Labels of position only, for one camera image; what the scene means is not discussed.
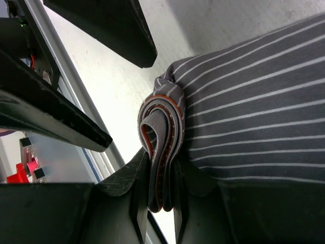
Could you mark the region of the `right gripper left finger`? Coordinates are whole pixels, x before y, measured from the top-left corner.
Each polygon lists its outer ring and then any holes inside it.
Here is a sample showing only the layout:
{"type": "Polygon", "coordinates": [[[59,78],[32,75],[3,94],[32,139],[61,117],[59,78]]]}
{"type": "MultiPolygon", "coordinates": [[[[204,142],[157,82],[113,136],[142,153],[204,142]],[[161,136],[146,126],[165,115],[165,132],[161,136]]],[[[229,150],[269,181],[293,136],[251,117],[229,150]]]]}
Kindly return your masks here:
{"type": "Polygon", "coordinates": [[[144,243],[149,156],[98,184],[1,185],[1,243],[144,243]]]}

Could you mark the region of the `striped grey underwear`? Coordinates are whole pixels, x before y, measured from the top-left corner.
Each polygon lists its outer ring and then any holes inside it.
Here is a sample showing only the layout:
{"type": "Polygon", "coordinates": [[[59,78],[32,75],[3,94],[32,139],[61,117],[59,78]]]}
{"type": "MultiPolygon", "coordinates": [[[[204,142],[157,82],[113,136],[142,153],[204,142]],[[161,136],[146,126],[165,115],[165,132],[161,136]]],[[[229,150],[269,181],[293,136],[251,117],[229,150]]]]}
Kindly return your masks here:
{"type": "Polygon", "coordinates": [[[179,153],[216,180],[324,183],[324,15],[172,63],[138,133],[152,212],[173,207],[179,153]]]}

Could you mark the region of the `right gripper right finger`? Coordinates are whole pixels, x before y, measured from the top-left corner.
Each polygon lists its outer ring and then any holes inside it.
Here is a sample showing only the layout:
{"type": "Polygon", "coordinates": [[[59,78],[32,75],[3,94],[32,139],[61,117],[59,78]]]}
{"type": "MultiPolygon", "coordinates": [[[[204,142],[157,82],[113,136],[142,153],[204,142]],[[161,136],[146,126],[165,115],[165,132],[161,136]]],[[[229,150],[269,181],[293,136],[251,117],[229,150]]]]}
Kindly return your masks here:
{"type": "Polygon", "coordinates": [[[174,163],[177,243],[324,243],[324,185],[216,181],[174,163]]]}

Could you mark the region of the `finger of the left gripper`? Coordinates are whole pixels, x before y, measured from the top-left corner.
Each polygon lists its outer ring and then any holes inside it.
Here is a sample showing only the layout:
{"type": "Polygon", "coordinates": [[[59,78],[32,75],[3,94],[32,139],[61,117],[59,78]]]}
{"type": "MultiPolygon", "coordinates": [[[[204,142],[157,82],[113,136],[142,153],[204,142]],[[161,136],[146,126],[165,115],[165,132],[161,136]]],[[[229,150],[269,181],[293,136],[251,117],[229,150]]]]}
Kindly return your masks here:
{"type": "Polygon", "coordinates": [[[46,7],[140,68],[157,50],[138,0],[51,0],[46,7]]]}
{"type": "Polygon", "coordinates": [[[104,152],[112,138],[21,60],[1,49],[1,128],[104,152]]]}

